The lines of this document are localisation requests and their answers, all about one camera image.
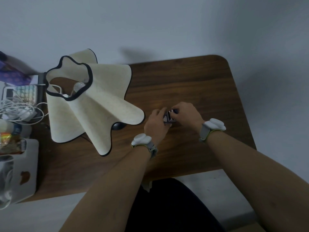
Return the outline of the white right wrist tracker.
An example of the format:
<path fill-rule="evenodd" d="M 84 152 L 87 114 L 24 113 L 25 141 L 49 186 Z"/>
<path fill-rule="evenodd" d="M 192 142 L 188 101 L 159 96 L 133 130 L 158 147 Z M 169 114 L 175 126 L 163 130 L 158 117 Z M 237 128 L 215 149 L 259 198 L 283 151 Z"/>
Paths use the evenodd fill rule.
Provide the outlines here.
<path fill-rule="evenodd" d="M 209 121 L 205 121 L 199 132 L 199 142 L 205 142 L 208 136 L 214 131 L 225 131 L 226 127 L 224 123 L 218 119 L 211 118 Z"/>

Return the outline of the person's right hand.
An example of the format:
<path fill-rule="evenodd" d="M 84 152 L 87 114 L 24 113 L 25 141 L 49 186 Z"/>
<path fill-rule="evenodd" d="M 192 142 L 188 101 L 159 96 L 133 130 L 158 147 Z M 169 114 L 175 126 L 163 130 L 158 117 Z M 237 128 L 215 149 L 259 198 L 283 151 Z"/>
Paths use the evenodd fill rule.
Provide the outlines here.
<path fill-rule="evenodd" d="M 178 121 L 184 127 L 188 127 L 198 134 L 200 133 L 205 120 L 192 103 L 180 102 L 177 105 L 174 105 L 171 109 L 178 111 L 178 113 L 170 113 L 172 119 Z"/>

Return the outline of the white charger plug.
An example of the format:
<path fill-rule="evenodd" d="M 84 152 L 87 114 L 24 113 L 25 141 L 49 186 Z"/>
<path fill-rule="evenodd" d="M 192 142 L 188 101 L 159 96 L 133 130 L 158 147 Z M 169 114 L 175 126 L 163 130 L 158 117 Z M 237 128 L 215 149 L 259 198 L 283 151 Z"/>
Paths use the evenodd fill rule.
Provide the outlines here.
<path fill-rule="evenodd" d="M 19 121 L 31 121 L 35 116 L 37 115 L 37 112 L 32 107 L 23 107 L 18 109 L 18 120 Z"/>

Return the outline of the small dark patterned card box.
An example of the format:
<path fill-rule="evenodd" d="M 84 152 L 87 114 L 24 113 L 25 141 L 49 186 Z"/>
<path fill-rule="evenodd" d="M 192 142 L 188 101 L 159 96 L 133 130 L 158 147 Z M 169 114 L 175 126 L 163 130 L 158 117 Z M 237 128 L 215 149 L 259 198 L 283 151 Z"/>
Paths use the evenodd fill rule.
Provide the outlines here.
<path fill-rule="evenodd" d="M 164 114 L 163 122 L 166 125 L 166 124 L 172 124 L 174 122 L 177 122 L 177 120 L 170 120 L 170 110 L 167 110 Z"/>

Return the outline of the person's left hand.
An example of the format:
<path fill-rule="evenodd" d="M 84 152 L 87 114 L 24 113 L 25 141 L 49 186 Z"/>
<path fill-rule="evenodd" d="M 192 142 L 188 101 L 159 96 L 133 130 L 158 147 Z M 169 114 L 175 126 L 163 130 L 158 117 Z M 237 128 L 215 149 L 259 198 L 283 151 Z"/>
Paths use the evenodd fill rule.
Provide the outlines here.
<path fill-rule="evenodd" d="M 156 123 L 155 122 L 155 110 L 152 111 L 150 114 L 147 122 L 144 126 L 144 133 L 147 136 L 150 136 L 152 138 L 152 141 L 156 146 L 160 144 L 160 142 L 165 138 L 168 130 L 172 124 L 162 124 L 162 123 Z"/>

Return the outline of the cream lamp shade black trim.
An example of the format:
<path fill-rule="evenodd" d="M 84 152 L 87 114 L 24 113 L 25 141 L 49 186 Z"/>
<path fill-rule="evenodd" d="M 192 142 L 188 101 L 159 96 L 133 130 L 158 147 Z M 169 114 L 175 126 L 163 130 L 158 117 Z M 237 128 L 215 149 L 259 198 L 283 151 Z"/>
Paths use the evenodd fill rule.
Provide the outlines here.
<path fill-rule="evenodd" d="M 50 84 L 56 78 L 85 85 L 72 96 L 64 95 Z M 131 79 L 129 65 L 99 64 L 91 49 L 62 56 L 45 74 L 52 140 L 67 143 L 86 133 L 99 155 L 108 155 L 114 124 L 138 125 L 145 119 L 142 109 L 125 100 Z"/>

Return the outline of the clear plastic bag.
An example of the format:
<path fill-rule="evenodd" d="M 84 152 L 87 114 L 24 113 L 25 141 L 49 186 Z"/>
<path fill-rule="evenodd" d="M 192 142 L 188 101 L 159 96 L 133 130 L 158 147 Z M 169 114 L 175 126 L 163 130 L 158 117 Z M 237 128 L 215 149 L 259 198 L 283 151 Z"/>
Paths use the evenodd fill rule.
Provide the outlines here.
<path fill-rule="evenodd" d="M 14 159 L 11 155 L 0 156 L 0 210 L 8 207 L 13 198 L 13 167 Z"/>

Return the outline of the white left wrist tracker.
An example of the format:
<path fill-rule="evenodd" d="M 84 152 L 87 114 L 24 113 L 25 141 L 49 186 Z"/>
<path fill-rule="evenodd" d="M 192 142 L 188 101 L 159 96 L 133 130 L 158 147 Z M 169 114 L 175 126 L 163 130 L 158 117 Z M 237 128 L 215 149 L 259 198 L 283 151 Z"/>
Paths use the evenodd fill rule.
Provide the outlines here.
<path fill-rule="evenodd" d="M 157 146 L 152 141 L 152 138 L 145 133 L 136 135 L 131 142 L 131 146 L 132 148 L 135 148 L 136 146 L 145 146 L 149 150 L 151 158 L 156 157 L 158 153 Z"/>

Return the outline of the person's black trousers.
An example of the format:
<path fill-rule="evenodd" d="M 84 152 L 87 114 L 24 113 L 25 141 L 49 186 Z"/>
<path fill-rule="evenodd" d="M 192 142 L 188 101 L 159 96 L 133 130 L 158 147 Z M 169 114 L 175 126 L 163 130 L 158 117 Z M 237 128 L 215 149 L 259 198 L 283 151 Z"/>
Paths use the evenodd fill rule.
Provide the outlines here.
<path fill-rule="evenodd" d="M 140 186 L 125 232 L 226 232 L 205 204 L 183 183 L 155 180 Z"/>

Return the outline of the purple patterned box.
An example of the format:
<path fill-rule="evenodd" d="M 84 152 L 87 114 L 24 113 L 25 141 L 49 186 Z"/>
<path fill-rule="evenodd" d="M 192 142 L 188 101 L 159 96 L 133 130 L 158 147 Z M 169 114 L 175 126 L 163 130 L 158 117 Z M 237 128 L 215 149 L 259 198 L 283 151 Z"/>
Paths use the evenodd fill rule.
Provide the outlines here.
<path fill-rule="evenodd" d="M 31 84 L 31 77 L 12 66 L 9 57 L 0 51 L 0 82 L 14 86 L 26 86 Z"/>

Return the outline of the white box with bear print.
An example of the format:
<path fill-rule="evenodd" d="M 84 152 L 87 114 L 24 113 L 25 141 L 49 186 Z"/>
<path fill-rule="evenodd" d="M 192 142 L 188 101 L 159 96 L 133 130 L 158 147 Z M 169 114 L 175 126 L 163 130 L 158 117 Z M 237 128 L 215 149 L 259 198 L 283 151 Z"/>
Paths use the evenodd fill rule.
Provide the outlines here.
<path fill-rule="evenodd" d="M 35 139 L 25 139 L 25 152 L 11 155 L 14 159 L 13 178 L 11 181 L 12 204 L 19 203 L 36 192 L 39 142 Z"/>

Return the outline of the white lamp bulb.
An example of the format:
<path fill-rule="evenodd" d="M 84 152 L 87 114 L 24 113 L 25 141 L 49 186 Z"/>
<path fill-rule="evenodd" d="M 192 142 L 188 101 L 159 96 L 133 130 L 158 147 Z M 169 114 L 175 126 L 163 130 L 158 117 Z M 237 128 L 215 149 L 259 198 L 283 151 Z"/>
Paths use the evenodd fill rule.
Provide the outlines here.
<path fill-rule="evenodd" d="M 77 93 L 80 89 L 84 88 L 87 85 L 85 82 L 77 82 L 73 86 L 72 93 Z"/>

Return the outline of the clear plastic bottle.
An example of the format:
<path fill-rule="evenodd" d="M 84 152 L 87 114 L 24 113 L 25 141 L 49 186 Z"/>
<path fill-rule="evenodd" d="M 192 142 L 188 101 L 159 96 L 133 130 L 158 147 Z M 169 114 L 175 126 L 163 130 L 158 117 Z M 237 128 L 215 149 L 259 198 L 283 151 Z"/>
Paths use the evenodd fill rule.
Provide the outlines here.
<path fill-rule="evenodd" d="M 13 123 L 8 120 L 0 119 L 0 139 L 20 137 L 24 139 L 30 138 L 32 127 L 27 124 Z"/>

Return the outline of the keypad with colourful keys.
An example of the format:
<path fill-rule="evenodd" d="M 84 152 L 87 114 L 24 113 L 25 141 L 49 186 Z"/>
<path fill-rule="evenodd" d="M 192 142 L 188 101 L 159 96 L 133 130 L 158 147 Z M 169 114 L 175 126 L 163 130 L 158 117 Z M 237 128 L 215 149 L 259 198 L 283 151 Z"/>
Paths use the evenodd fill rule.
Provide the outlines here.
<path fill-rule="evenodd" d="M 15 87 L 4 87 L 2 99 L 13 99 L 21 102 L 36 105 L 38 101 L 38 86 L 26 85 Z"/>

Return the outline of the person's left forearm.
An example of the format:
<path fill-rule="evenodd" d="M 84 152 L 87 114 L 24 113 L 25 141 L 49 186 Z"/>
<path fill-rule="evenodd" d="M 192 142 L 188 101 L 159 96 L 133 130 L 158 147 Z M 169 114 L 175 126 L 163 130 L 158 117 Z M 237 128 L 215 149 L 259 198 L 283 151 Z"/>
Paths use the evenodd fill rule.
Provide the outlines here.
<path fill-rule="evenodd" d="M 59 232 L 124 232 L 150 158 L 145 146 L 133 148 L 95 181 Z"/>

